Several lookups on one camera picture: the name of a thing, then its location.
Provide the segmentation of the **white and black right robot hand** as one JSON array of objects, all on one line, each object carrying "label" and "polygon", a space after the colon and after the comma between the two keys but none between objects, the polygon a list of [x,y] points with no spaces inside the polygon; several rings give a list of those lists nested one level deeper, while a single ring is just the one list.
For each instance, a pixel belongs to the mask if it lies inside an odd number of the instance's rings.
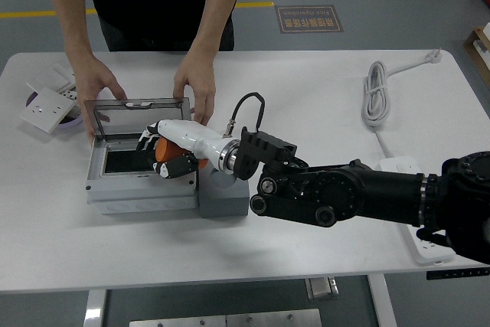
[{"label": "white and black right robot hand", "polygon": [[195,121],[164,119],[146,127],[136,149],[150,150],[159,138],[167,139],[185,150],[182,155],[152,165],[163,178],[178,178],[196,172],[200,160],[208,160],[217,170],[228,175],[233,173],[227,160],[239,145],[236,139],[224,138]]}]

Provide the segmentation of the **person's right hand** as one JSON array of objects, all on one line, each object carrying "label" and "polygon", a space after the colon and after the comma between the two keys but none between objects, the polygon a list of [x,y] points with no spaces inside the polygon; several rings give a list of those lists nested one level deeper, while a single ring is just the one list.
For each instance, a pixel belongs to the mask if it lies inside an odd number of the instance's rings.
[{"label": "person's right hand", "polygon": [[126,92],[119,85],[112,71],[93,54],[70,59],[77,88],[77,103],[87,132],[89,143],[95,138],[95,130],[91,123],[86,101],[94,101],[100,92],[108,89],[118,100],[127,98]]}]

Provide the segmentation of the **person's left hand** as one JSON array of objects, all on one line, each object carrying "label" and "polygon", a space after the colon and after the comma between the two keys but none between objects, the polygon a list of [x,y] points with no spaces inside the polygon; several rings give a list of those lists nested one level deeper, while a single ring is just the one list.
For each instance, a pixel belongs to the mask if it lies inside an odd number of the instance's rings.
[{"label": "person's left hand", "polygon": [[175,76],[173,97],[184,97],[185,87],[194,94],[194,121],[206,126],[214,113],[216,86],[214,57],[206,51],[191,49],[181,62]]}]

